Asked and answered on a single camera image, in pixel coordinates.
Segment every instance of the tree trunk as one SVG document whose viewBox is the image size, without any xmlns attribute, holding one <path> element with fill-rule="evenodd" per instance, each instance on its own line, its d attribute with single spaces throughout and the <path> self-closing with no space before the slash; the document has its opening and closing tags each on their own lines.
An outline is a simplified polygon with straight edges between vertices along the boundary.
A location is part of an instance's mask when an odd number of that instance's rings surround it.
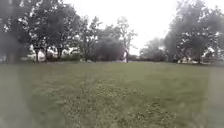
<svg viewBox="0 0 224 128">
<path fill-rule="evenodd" d="M 128 63 L 129 62 L 129 52 L 126 51 L 126 62 Z"/>
<path fill-rule="evenodd" d="M 58 60 L 60 60 L 62 55 L 62 48 L 57 48 L 57 51 L 58 51 Z"/>
<path fill-rule="evenodd" d="M 47 58 L 47 57 L 48 57 L 48 56 L 47 56 L 47 50 L 48 50 L 48 47 L 46 47 L 46 49 L 45 49 L 45 62 L 47 62 L 47 59 L 48 59 L 48 58 Z"/>
<path fill-rule="evenodd" d="M 198 52 L 198 64 L 201 64 L 201 49 Z"/>
<path fill-rule="evenodd" d="M 87 54 L 87 52 L 85 51 L 85 53 L 84 53 L 85 55 L 85 61 L 87 62 L 88 61 L 88 54 Z"/>
<path fill-rule="evenodd" d="M 215 48 L 215 61 L 213 61 L 213 64 L 214 63 L 217 63 L 218 62 L 218 59 L 219 59 L 219 57 L 218 57 L 218 48 Z"/>
<path fill-rule="evenodd" d="M 35 50 L 35 54 L 36 54 L 36 62 L 37 62 L 37 63 L 38 63 L 38 61 L 39 61 L 39 60 L 38 60 L 38 57 L 39 57 L 39 56 L 38 56 L 38 53 L 39 53 L 39 50 Z"/>
</svg>

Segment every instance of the sky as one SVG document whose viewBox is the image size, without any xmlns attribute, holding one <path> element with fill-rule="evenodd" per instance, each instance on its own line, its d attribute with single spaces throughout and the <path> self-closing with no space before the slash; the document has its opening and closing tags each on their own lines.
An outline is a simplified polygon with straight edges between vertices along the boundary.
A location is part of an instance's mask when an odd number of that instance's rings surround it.
<svg viewBox="0 0 224 128">
<path fill-rule="evenodd" d="M 223 0 L 205 0 L 207 6 L 218 5 L 224 10 Z M 140 48 L 153 38 L 163 38 L 175 17 L 177 0 L 65 0 L 73 4 L 81 16 L 90 19 L 97 16 L 104 25 L 116 24 L 119 17 L 126 17 L 138 36 L 132 44 L 131 54 L 139 54 Z"/>
</svg>

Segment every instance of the green lawn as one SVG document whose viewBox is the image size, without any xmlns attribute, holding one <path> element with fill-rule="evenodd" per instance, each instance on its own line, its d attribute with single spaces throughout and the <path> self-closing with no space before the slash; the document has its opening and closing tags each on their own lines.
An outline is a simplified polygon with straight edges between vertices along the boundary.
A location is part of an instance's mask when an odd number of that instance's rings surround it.
<svg viewBox="0 0 224 128">
<path fill-rule="evenodd" d="M 70 63 L 22 65 L 18 72 L 28 107 L 42 128 L 201 128 L 205 124 L 208 67 Z"/>
</svg>

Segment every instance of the grassy field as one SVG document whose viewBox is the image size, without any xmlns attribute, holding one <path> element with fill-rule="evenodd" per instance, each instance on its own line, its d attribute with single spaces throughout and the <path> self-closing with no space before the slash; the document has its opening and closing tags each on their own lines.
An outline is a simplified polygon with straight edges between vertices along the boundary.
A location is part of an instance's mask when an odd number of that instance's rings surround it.
<svg viewBox="0 0 224 128">
<path fill-rule="evenodd" d="M 132 62 L 33 64 L 17 69 L 25 101 L 41 128 L 205 125 L 212 71 L 208 67 Z"/>
</svg>

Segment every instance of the field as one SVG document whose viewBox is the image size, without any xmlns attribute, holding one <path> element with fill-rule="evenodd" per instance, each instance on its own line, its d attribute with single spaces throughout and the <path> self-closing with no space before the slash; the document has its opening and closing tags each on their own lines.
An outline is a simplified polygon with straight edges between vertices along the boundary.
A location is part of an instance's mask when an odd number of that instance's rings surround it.
<svg viewBox="0 0 224 128">
<path fill-rule="evenodd" d="M 4 65 L 0 71 L 1 83 L 11 81 L 4 85 L 19 83 L 27 115 L 40 128 L 224 126 L 222 68 L 114 62 Z"/>
</svg>

